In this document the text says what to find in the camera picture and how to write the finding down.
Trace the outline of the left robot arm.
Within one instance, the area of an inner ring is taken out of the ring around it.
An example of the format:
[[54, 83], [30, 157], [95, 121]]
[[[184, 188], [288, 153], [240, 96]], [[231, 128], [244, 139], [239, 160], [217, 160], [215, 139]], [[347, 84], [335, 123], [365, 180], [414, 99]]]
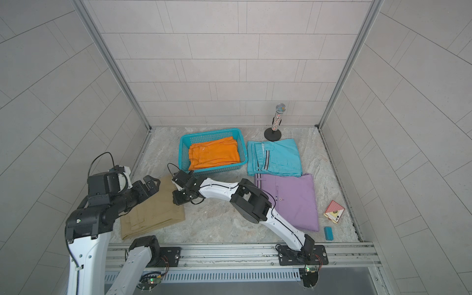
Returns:
[[[159, 191], [160, 180], [146, 176], [130, 183], [125, 172], [105, 172], [89, 176], [88, 195], [71, 213], [65, 224], [65, 243], [71, 259], [68, 279], [70, 295], [103, 295], [106, 254], [114, 223]], [[131, 295], [145, 268], [162, 261], [155, 236], [136, 239], [128, 250], [111, 295]]]

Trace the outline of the teal pants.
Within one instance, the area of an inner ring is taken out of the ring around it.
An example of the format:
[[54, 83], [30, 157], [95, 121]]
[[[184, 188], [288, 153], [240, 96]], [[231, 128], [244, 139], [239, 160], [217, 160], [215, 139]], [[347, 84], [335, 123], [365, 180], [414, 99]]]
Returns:
[[249, 141], [247, 144], [249, 176], [270, 174], [280, 177], [301, 177], [302, 164], [293, 139], [280, 141]]

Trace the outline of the orange pants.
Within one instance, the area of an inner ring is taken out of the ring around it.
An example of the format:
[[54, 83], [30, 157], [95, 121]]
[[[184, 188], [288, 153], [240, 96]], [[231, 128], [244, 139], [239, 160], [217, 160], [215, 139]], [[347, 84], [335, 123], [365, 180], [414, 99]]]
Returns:
[[240, 163], [238, 143], [231, 136], [220, 140], [194, 143], [189, 148], [189, 170], [202, 170]]

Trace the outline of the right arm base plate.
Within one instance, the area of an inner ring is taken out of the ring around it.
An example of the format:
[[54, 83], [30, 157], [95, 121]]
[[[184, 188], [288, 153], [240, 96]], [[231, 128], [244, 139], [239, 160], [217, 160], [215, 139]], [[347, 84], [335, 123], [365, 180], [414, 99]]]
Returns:
[[281, 266], [325, 266], [329, 264], [328, 255], [323, 245], [315, 245], [310, 254], [295, 251], [286, 245], [276, 244]]

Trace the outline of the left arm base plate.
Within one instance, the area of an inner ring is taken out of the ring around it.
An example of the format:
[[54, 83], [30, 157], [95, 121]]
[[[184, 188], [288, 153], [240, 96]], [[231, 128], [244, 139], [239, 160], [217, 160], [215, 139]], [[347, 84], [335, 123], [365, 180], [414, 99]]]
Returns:
[[151, 260], [146, 267], [178, 267], [181, 251], [181, 247], [151, 248]]

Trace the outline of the purple pants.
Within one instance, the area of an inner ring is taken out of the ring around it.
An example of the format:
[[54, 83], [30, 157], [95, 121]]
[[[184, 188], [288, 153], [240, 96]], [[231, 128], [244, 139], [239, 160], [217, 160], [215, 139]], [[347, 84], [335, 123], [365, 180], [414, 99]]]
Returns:
[[301, 231], [318, 232], [318, 208], [313, 176], [280, 177], [256, 174], [255, 184], [270, 194], [275, 210]]

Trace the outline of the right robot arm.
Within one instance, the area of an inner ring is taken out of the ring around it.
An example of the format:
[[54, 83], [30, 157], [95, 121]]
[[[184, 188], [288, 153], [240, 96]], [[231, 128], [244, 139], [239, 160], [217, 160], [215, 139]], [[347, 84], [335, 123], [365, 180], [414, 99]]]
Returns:
[[308, 263], [315, 258], [314, 239], [283, 218], [271, 202], [275, 198], [248, 179], [225, 183], [208, 177], [195, 177], [192, 173], [180, 170], [174, 174], [172, 183], [177, 187], [173, 191], [175, 205], [193, 202], [198, 198], [229, 202], [247, 221], [261, 223], [277, 234], [287, 244], [293, 259]]

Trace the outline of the khaki pants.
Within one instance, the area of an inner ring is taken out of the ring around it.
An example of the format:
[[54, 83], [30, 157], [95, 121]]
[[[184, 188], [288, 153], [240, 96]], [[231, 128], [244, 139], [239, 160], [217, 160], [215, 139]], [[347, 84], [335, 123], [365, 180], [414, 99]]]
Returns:
[[120, 218], [120, 236], [127, 240], [185, 220], [183, 206], [173, 203], [176, 186], [170, 176], [161, 179], [158, 193]]

